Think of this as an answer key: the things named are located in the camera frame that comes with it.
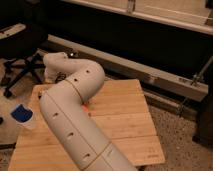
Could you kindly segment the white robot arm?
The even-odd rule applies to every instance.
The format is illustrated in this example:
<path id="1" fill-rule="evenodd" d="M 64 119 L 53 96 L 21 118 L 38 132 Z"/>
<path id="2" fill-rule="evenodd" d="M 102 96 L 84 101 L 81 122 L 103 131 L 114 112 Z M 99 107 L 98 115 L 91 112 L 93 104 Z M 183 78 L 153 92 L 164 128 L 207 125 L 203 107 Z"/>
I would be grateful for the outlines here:
<path id="1" fill-rule="evenodd" d="M 78 169 L 137 171 L 82 108 L 103 86 L 102 66 L 87 59 L 71 59 L 64 52 L 48 53 L 43 62 L 46 79 L 58 73 L 66 78 L 42 93 L 40 111 Z"/>

